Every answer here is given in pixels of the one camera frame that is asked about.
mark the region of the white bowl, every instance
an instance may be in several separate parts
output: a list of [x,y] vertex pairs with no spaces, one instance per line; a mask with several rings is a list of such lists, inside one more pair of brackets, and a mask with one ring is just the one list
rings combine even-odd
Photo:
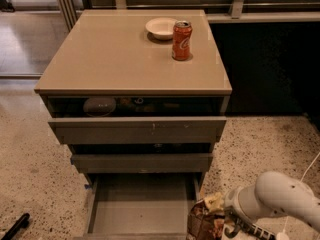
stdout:
[[172,18],[156,18],[147,22],[146,29],[156,39],[170,40],[173,36],[173,26],[177,20]]

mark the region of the terrazzo floor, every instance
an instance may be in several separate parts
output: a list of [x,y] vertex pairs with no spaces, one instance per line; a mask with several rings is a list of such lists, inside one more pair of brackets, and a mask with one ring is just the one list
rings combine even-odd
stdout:
[[[64,28],[61,19],[54,22]],[[6,57],[0,57],[0,64],[1,58],[3,63]],[[42,66],[34,65],[31,68],[39,72]],[[84,233],[90,190],[84,186],[84,176],[71,165],[69,150],[58,144],[49,128],[47,109],[33,92],[35,84],[34,80],[0,80],[0,238],[18,217],[29,212],[29,227],[14,239],[69,240]],[[204,181],[205,195],[254,184],[267,170],[300,179],[320,151],[320,134],[305,116],[227,119]],[[317,197],[319,171],[317,161],[304,180]],[[262,219],[258,224],[282,231],[285,218]],[[286,231],[291,240],[318,239],[313,229],[293,218],[289,218]],[[254,238],[240,234],[234,239]]]

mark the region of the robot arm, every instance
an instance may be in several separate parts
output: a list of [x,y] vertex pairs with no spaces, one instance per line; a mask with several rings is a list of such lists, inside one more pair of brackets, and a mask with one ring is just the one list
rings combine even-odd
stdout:
[[289,215],[320,232],[320,199],[308,185],[279,172],[263,173],[255,185],[230,191],[224,207],[226,215],[238,220],[238,227],[247,228],[250,233],[254,231],[261,235],[260,239],[275,239],[253,224],[266,217]]

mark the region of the drawer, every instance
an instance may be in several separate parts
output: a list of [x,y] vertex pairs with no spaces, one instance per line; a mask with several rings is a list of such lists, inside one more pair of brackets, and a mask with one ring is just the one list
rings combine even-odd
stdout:
[[113,107],[109,116],[137,117],[220,115],[225,97],[43,97],[53,118],[93,116],[85,112],[85,104],[88,105],[90,98],[91,101],[99,100],[96,103],[98,110],[108,105]]
[[79,173],[207,172],[212,153],[72,155]]
[[215,143],[225,117],[104,117],[49,120],[61,144]]
[[181,239],[197,196],[193,174],[99,175],[78,239]]

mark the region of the soda can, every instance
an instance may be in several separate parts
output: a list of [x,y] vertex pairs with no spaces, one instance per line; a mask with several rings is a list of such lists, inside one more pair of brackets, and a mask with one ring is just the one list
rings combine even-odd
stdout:
[[172,58],[187,60],[190,57],[190,37],[192,33],[189,21],[177,21],[173,27]]

